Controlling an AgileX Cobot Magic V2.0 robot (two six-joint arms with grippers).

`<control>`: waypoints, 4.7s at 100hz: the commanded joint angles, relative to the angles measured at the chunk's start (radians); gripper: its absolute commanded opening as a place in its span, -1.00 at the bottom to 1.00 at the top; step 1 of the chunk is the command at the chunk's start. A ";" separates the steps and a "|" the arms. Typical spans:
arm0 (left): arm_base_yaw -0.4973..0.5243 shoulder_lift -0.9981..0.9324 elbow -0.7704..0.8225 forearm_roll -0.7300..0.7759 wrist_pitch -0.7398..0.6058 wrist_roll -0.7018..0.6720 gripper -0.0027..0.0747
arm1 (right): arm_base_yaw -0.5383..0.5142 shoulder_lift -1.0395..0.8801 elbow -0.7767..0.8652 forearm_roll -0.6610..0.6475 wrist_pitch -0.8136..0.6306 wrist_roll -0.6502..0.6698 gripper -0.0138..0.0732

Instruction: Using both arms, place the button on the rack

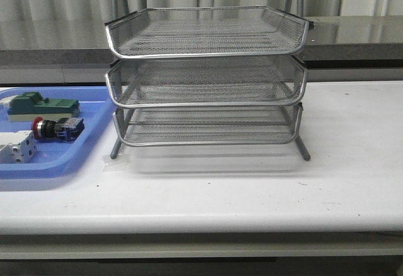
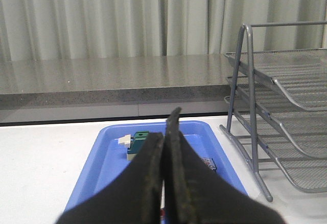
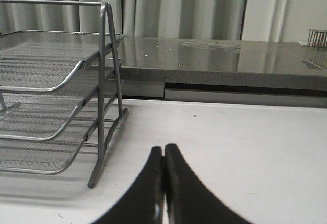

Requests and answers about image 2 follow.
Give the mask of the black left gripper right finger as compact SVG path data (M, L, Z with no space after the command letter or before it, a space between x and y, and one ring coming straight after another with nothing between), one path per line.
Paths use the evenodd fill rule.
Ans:
M181 108L166 121L163 150L167 223L285 223L210 170L179 130Z

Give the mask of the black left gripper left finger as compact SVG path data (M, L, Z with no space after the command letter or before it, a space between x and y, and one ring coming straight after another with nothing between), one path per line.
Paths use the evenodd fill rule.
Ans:
M64 212L57 223L160 223L164 136L151 132L130 164L108 186Z

